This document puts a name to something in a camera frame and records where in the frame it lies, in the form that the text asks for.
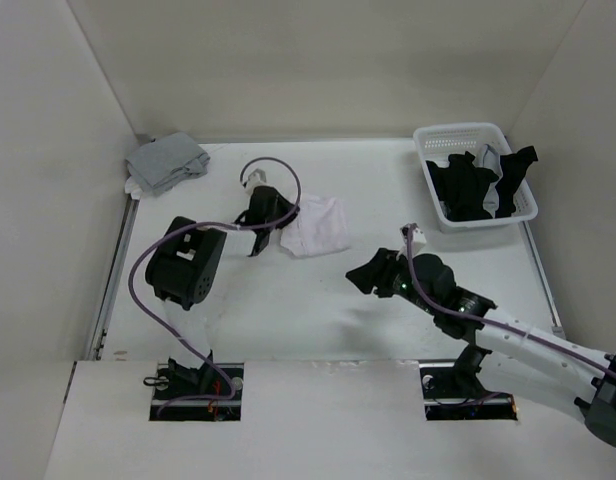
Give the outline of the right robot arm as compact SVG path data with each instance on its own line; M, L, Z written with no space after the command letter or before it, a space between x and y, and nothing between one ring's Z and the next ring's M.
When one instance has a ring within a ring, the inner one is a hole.
M583 347L507 314L459 286L436 255L409 259L380 248L345 276L365 295L403 298L431 315L445 335L465 342L451 373L459 393L526 398L574 418L616 448L616 352Z

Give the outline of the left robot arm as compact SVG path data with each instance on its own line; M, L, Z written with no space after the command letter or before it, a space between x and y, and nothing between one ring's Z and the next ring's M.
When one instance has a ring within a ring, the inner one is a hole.
M252 189L248 207L232 223L195 222L178 216L170 224L162 239L142 253L133 264L128 278L128 289L135 304L164 327L189 353L202 361L202 365L189 364L178 375L178 386L194 399L228 400L236 394L236 387L225 370L220 368L210 353L205 354L193 346L176 327L168 324L151 311L135 290L135 276L140 264L147 263L144 278L154 295L169 301L185 311L202 303L211 292L228 235L245 234L251 245L245 255L254 258L269 245L273 231L281 230L295 220L300 212L299 202L286 199L276 188L256 186ZM209 392L212 371L226 394Z

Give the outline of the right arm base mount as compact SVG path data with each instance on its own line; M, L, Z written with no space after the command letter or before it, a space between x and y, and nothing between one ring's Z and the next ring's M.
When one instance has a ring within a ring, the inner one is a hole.
M517 420L513 396L487 390L477 379L486 354L479 347L467 346L457 359L419 364L428 421Z

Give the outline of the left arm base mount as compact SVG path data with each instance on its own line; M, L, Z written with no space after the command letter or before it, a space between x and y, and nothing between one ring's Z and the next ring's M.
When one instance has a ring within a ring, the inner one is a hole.
M188 368L173 359L143 379L151 388L149 420L162 422L234 422L241 419L245 366L220 364L229 385L208 365Z

